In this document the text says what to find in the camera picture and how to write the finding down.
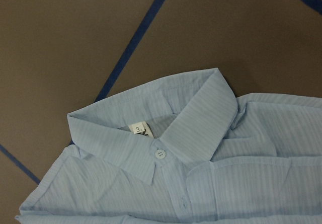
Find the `light blue button-up shirt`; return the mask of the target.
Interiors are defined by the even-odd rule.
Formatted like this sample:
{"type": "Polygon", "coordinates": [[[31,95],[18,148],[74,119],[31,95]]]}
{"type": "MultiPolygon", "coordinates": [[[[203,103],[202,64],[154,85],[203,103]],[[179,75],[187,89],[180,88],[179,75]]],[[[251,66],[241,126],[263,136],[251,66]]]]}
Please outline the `light blue button-up shirt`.
{"type": "Polygon", "coordinates": [[[321,223],[321,99],[236,97],[216,68],[67,116],[21,223],[321,223]]]}

